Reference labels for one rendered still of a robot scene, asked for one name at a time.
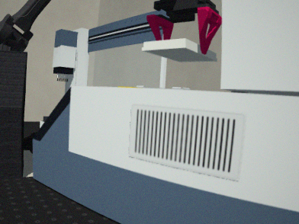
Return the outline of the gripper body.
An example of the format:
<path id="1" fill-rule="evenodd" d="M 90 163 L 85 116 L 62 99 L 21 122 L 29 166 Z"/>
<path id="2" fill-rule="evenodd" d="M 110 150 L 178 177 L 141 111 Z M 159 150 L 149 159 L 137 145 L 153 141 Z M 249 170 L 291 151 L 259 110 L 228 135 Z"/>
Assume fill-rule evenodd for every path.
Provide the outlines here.
<path id="1" fill-rule="evenodd" d="M 160 0 L 154 2 L 154 9 L 166 11 L 169 18 L 161 14 L 157 16 L 172 23 L 195 21 L 195 13 L 198 13 L 198 8 L 201 7 L 209 7 L 219 14 L 219 11 L 215 9 L 216 5 L 210 0 Z"/>

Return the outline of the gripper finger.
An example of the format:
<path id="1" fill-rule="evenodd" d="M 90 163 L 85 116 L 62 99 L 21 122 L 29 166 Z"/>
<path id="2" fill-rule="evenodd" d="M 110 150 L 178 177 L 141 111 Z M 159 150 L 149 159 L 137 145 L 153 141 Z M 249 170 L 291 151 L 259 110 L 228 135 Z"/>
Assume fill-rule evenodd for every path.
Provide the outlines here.
<path id="1" fill-rule="evenodd" d="M 147 15 L 146 19 L 156 40 L 162 40 L 159 26 L 162 27 L 163 30 L 163 40 L 170 40 L 174 26 L 172 22 L 154 14 Z"/>
<path id="2" fill-rule="evenodd" d="M 210 25 L 207 32 L 207 26 Z M 211 41 L 222 24 L 222 17 L 209 7 L 198 8 L 198 29 L 201 53 L 206 54 Z M 207 37 L 206 37 L 207 33 Z"/>

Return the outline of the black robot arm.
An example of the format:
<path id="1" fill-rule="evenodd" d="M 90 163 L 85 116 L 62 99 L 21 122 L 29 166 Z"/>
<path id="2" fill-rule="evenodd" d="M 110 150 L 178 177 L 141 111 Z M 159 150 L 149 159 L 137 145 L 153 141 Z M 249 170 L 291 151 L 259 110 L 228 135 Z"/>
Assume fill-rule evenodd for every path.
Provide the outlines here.
<path id="1" fill-rule="evenodd" d="M 33 36 L 30 32 L 32 24 L 50 1 L 28 0 L 17 13 L 12 16 L 7 14 L 0 21 L 0 50 L 24 52 Z M 13 27 L 14 24 L 26 33 L 19 32 Z"/>

